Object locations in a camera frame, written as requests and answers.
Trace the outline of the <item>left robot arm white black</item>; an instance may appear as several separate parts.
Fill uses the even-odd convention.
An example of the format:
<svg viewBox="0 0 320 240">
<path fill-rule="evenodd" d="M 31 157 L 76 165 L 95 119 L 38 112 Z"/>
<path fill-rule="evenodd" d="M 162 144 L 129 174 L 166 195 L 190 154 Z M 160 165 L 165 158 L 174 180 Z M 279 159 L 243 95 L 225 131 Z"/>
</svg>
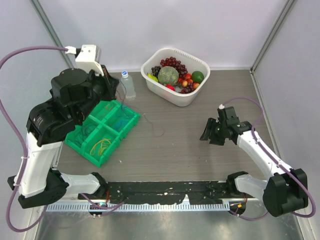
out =
<svg viewBox="0 0 320 240">
<path fill-rule="evenodd" d="M 51 97 L 29 113 L 26 166 L 23 173 L 7 179 L 18 187 L 18 202 L 23 209 L 53 204 L 67 195 L 85 194 L 100 200 L 106 196 L 108 183 L 97 172 L 69 175 L 56 170 L 61 147 L 68 133 L 81 126 L 100 101 L 116 98 L 119 80 L 110 76 L 105 65 L 101 73 L 68 68 L 51 80 Z"/>
</svg>

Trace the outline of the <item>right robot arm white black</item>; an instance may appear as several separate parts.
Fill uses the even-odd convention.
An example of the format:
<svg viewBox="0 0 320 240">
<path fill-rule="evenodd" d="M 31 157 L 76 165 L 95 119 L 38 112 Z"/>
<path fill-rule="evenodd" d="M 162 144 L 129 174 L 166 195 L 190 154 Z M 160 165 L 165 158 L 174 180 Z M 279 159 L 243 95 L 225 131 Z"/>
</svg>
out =
<svg viewBox="0 0 320 240">
<path fill-rule="evenodd" d="M 231 140 L 258 166 L 265 179 L 252 177 L 245 171 L 227 176 L 226 193 L 233 198 L 250 195 L 263 202 L 274 217 L 304 209 L 309 205 L 305 190 L 308 179 L 302 169 L 293 169 L 283 162 L 260 138 L 248 121 L 240 121 L 234 107 L 220 105 L 218 118 L 207 120 L 202 141 L 222 146 Z"/>
</svg>

